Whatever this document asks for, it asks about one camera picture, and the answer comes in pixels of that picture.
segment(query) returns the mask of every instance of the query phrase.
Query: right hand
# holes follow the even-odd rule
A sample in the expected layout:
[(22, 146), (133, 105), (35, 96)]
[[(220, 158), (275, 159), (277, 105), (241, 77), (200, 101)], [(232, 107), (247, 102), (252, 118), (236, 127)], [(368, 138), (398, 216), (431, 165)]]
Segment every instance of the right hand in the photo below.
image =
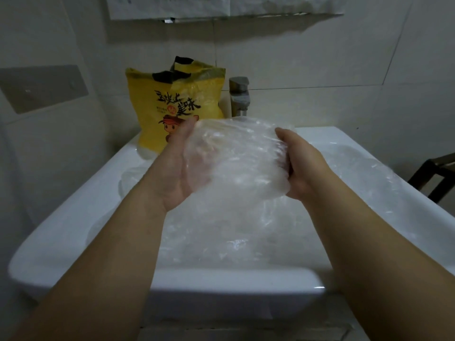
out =
[(287, 144), (287, 153), (291, 162), (287, 193), (292, 199), (302, 202), (314, 198), (315, 189), (321, 179), (333, 174), (321, 152), (311, 146), (295, 132), (276, 128), (278, 138)]

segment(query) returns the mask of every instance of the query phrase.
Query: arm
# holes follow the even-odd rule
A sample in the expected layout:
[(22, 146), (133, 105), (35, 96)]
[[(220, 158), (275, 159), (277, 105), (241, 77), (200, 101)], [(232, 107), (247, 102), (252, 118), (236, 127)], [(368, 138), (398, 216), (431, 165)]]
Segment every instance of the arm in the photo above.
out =
[(341, 291), (372, 341), (450, 340), (455, 277), (382, 220), (292, 131), (277, 129)]
[(135, 340), (166, 213), (191, 193), (183, 148), (195, 119), (171, 137), (143, 179), (11, 341)]

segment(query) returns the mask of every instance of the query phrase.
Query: left hand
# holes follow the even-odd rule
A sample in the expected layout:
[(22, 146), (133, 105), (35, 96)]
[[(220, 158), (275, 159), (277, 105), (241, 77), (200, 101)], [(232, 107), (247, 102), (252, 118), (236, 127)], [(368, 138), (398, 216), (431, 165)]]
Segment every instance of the left hand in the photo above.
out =
[(192, 193), (183, 150), (196, 121), (196, 117), (190, 117), (179, 126), (139, 183), (148, 190), (153, 201), (162, 203), (166, 212), (177, 207)]

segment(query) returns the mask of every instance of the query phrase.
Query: wall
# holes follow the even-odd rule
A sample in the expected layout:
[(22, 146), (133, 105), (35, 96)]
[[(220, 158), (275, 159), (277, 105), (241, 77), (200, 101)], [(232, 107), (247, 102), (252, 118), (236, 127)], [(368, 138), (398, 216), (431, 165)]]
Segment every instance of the wall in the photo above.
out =
[(89, 95), (15, 114), (0, 93), (0, 338), (26, 313), (6, 266), (33, 227), (111, 157), (109, 127), (61, 0), (0, 0), (0, 68), (77, 64)]
[[(179, 55), (246, 75), (250, 115), (337, 126), (405, 179), (454, 151), (455, 0), (348, 0), (340, 17), (190, 24), (111, 21), (105, 0), (63, 2), (118, 145), (139, 130), (125, 68), (156, 72)], [(451, 195), (441, 205), (455, 214)]]

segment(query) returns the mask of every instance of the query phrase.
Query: hand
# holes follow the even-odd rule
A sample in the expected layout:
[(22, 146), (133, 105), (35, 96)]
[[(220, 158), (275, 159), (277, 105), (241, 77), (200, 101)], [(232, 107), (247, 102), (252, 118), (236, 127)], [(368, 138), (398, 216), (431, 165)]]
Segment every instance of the hand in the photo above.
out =
[(295, 132), (276, 128), (278, 138), (287, 144), (287, 153), (291, 162), (287, 193), (292, 199), (302, 202), (313, 197), (315, 185), (320, 178), (333, 174), (321, 152), (311, 146)]
[(177, 207), (192, 193), (183, 150), (196, 121), (196, 117), (190, 117), (179, 126), (140, 182), (151, 194), (152, 200), (161, 203), (166, 212)]

